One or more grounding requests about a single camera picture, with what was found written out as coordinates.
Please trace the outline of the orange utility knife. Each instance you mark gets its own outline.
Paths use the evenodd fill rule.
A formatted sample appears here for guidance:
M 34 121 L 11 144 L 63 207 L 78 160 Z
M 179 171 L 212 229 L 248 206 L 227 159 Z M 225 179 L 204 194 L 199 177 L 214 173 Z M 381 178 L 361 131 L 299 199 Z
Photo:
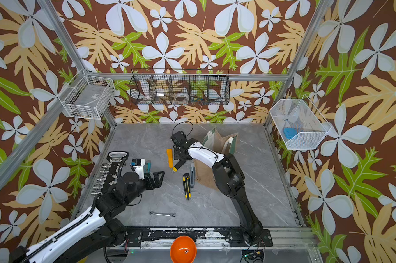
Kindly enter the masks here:
M 166 153 L 167 153 L 167 159 L 168 159 L 168 167 L 170 169 L 172 169 L 173 168 L 173 152 L 172 152 L 172 149 L 167 149 Z

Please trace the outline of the grey utility knife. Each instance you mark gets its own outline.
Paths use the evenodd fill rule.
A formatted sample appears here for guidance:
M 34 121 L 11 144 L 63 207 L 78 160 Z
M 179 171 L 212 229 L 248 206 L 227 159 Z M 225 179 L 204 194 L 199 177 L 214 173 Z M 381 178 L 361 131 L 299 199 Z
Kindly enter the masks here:
M 190 165 L 190 188 L 194 188 L 195 178 L 196 178 L 196 169 L 195 169 L 195 164 L 192 163 Z

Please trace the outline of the teal utility knife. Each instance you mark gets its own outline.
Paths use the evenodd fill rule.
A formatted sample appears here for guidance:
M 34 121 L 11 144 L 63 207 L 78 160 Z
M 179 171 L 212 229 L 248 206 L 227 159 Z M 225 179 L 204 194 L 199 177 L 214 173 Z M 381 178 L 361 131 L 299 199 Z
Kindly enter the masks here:
M 151 171 L 151 160 L 147 160 L 144 165 L 144 172 L 150 173 Z

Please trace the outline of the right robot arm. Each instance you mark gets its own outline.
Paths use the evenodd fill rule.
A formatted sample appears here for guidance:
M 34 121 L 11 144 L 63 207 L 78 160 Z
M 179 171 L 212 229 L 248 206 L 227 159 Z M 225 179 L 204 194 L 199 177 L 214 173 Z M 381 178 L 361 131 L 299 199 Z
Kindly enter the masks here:
M 179 160 L 173 167 L 176 172 L 186 161 L 198 160 L 212 168 L 214 181 L 219 191 L 232 199 L 240 219 L 244 240 L 249 245 L 258 243 L 263 226 L 255 215 L 247 198 L 245 175 L 232 154 L 224 155 L 204 147 L 196 139 L 188 139 L 184 132 L 178 131 L 171 136 L 173 148 L 178 151 Z

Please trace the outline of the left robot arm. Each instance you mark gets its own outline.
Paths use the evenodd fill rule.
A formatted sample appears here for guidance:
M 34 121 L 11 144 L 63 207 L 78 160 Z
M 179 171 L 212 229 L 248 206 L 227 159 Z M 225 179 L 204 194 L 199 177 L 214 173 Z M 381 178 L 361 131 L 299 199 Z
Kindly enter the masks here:
M 109 189 L 95 196 L 92 206 L 64 228 L 43 241 L 10 253 L 11 263 L 72 263 L 110 245 L 126 242 L 126 227 L 116 217 L 144 191 L 160 188 L 164 171 L 125 173 Z

